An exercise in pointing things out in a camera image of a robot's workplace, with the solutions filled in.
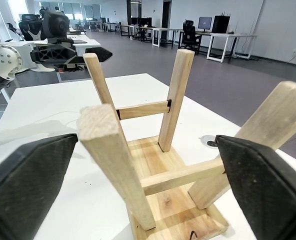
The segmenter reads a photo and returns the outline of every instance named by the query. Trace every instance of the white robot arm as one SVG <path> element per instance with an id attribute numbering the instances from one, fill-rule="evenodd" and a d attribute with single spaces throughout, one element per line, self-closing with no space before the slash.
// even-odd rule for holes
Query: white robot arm
<path id="1" fill-rule="evenodd" d="M 32 61 L 30 53 L 34 49 L 33 42 L 0 43 L 0 92 L 15 79 L 15 74 L 26 70 L 51 72 L 54 68 L 46 68 Z"/>

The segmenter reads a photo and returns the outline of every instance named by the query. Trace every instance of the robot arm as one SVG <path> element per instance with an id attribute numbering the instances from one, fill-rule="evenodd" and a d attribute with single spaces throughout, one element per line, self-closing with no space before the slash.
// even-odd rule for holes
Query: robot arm
<path id="1" fill-rule="evenodd" d="M 47 41 L 0 43 L 0 93 L 11 84 L 17 73 L 27 70 L 51 72 L 84 70 L 85 61 L 78 56 L 74 41 L 67 38 L 68 18 L 59 12 L 46 12 L 42 24 Z M 96 53 L 104 62 L 113 54 L 102 47 L 91 47 L 86 53 Z"/>
<path id="2" fill-rule="evenodd" d="M 15 79 L 15 74 L 26 70 L 51 72 L 54 68 L 46 68 L 32 61 L 30 53 L 34 49 L 32 43 L 24 41 L 0 43 L 0 92 Z"/>

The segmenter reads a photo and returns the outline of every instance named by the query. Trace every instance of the chair backrest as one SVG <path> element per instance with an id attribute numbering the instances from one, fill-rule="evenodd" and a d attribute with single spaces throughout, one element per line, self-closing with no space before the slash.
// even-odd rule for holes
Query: chair backrest
<path id="1" fill-rule="evenodd" d="M 21 16 L 22 21 L 37 21 L 38 17 L 35 14 L 23 14 Z"/>
<path id="2" fill-rule="evenodd" d="M 196 41 L 196 28 L 194 26 L 194 21 L 186 20 L 183 25 L 183 38 L 182 41 Z"/>
<path id="3" fill-rule="evenodd" d="M 39 32 L 41 31 L 40 40 L 46 39 L 46 36 L 43 31 L 43 21 L 41 21 L 41 20 L 21 21 L 21 22 L 19 22 L 19 28 L 20 28 L 22 35 L 26 41 L 35 41 L 36 40 L 29 32 L 31 32 L 35 36 L 38 36 Z"/>

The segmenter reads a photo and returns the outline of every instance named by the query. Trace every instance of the door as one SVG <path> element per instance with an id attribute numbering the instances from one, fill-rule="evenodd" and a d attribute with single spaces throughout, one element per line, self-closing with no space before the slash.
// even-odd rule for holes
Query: door
<path id="1" fill-rule="evenodd" d="M 171 1 L 163 0 L 162 21 L 161 21 L 162 28 L 169 28 L 171 6 L 172 6 Z M 168 38 L 168 32 L 167 31 L 161 32 L 161 39 L 167 40 L 167 38 Z"/>

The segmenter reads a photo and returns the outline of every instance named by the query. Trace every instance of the wooden stool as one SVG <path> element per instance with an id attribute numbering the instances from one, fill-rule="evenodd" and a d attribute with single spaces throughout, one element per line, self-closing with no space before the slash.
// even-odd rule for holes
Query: wooden stool
<path id="1" fill-rule="evenodd" d="M 177 51 L 167 100 L 115 109 L 97 56 L 84 55 L 103 105 L 81 111 L 79 139 L 124 199 L 137 240 L 206 240 L 228 228 L 213 204 L 229 189 L 220 157 L 186 166 L 171 147 L 193 58 Z M 160 113 L 159 136 L 126 142 L 120 120 Z M 295 133 L 296 83 L 282 82 L 236 137 L 277 149 Z"/>

